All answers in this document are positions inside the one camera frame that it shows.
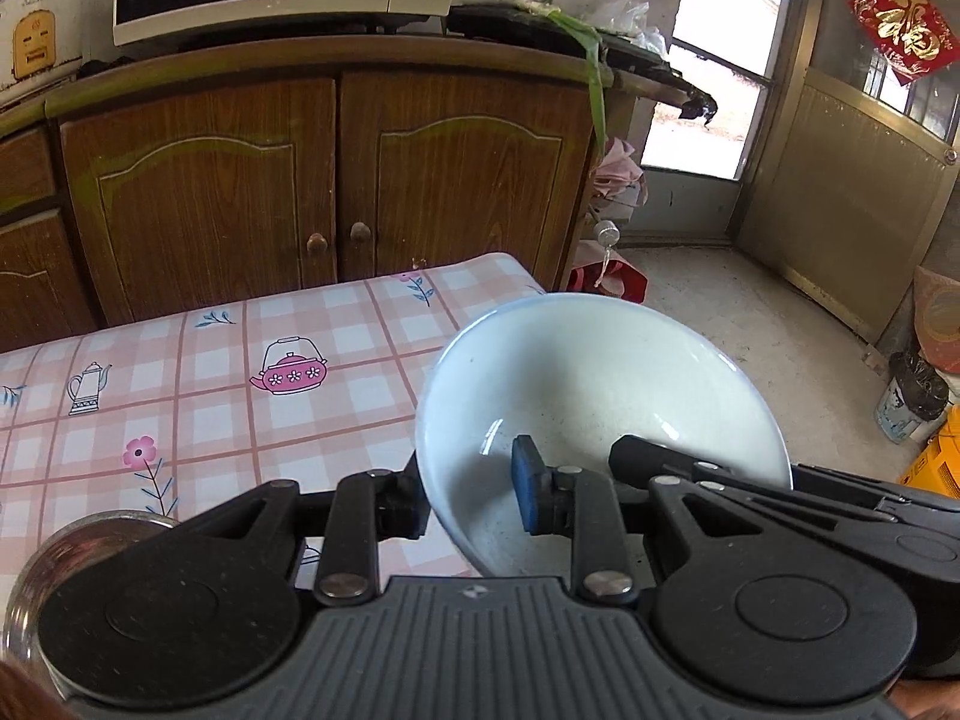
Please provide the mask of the person's left hand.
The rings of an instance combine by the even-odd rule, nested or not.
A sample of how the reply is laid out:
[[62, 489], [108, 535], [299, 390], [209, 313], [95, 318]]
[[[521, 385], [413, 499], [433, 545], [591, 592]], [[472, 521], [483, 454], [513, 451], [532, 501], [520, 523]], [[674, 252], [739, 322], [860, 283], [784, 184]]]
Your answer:
[[0, 663], [2, 720], [71, 720], [62, 704], [5, 661]]

